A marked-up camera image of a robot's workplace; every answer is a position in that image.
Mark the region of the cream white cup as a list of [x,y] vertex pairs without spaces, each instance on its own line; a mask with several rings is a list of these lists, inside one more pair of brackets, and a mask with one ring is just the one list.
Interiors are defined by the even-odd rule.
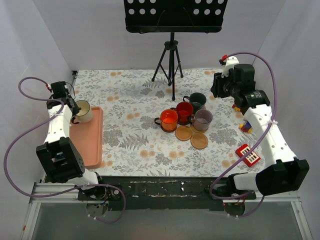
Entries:
[[76,125],[90,122],[94,117],[91,105],[85,100],[78,100],[75,103],[80,110],[75,116],[72,117],[71,123]]

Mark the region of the dark green cup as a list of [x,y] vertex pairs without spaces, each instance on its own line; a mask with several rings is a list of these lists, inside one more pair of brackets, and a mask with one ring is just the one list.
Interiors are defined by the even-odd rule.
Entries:
[[194,92],[190,96],[185,95],[182,100],[184,102],[189,102],[192,105],[194,112],[203,109],[207,102],[206,96],[200,92]]

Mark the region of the lilac purple cup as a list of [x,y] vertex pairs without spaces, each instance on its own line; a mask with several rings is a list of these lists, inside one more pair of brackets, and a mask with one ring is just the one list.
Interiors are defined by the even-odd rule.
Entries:
[[206,131],[213,120],[213,115],[209,110],[199,109],[194,115],[188,118],[188,122],[200,132]]

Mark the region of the red cup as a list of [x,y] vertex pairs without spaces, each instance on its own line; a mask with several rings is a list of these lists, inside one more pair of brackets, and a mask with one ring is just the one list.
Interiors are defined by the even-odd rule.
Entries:
[[178,124],[187,125],[189,123],[189,117],[193,114],[194,108],[189,102],[180,102],[176,107],[171,107],[178,115]]

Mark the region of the woven rattan coaster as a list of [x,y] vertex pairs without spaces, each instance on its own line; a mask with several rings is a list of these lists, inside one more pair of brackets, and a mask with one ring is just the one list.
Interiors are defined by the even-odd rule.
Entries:
[[190,124],[190,128],[195,132],[195,133],[205,133],[208,130],[208,126],[205,124]]

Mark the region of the light wooden coaster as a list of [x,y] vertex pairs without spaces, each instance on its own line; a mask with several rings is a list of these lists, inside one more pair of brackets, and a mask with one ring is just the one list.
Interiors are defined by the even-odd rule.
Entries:
[[192,137],[192,135],[193,131],[186,125],[181,125],[175,130],[175,136],[180,141],[187,141]]
[[203,133],[195,133],[190,138],[191,145],[196,149],[204,149],[208,146],[208,138]]

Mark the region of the orange cup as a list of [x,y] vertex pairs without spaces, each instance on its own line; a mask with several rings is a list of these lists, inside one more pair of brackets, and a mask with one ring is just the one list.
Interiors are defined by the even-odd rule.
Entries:
[[166,109],[154,119],[154,123],[167,133],[174,132],[178,126],[178,114],[173,109]]

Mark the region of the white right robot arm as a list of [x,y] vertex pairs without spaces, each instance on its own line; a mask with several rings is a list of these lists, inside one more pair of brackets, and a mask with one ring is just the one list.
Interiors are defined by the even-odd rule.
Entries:
[[221,73],[214,75],[211,92],[216,98],[233,97],[258,138],[265,159],[265,169],[259,173],[239,173],[228,177],[220,192],[237,199],[245,191],[259,191],[264,196],[297,191],[310,166],[298,159],[290,149],[273,120],[275,108],[263,90],[255,88],[255,69],[251,64],[227,60]]

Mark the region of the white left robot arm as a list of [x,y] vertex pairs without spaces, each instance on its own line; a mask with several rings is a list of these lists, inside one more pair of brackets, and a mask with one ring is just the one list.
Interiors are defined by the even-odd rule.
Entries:
[[51,98],[46,101],[50,117],[44,143],[36,147],[40,160],[51,183],[69,183],[89,189],[95,200],[106,196],[106,187],[99,183],[98,175],[85,168],[84,160],[70,138],[72,118],[81,110],[69,93],[67,83],[58,81],[49,87]]

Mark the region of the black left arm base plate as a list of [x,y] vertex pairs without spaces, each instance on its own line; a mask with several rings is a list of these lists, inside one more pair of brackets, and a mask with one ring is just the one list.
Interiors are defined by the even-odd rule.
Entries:
[[77,199],[82,201],[120,201],[125,197],[120,185],[89,184],[75,187],[79,191]]

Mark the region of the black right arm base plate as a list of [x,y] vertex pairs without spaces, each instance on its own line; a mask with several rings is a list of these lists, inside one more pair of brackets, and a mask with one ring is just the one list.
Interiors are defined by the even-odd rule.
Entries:
[[212,198],[218,200],[238,200],[254,194],[252,190],[238,190],[227,184],[217,184],[213,187]]

